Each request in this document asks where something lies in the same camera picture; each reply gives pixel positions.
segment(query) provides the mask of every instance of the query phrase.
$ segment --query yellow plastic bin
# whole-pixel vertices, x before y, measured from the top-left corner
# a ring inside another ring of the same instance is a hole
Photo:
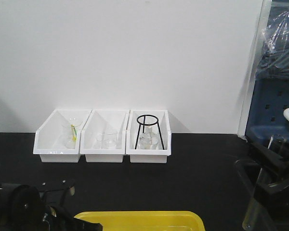
[[[188,211],[83,212],[75,218],[101,223],[103,231],[205,231],[200,217]]]

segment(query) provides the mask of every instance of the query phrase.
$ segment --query black countertop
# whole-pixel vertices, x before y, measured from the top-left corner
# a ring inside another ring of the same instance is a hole
[[[249,194],[235,161],[248,145],[236,135],[173,134],[167,164],[42,163],[33,155],[34,134],[0,133],[0,182],[37,185],[76,180],[66,208],[83,211],[188,210],[206,231],[241,231]]]

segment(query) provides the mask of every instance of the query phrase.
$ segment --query plastic bag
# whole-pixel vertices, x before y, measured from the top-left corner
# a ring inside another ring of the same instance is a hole
[[[289,79],[289,9],[272,8],[263,37],[263,56],[256,79]]]

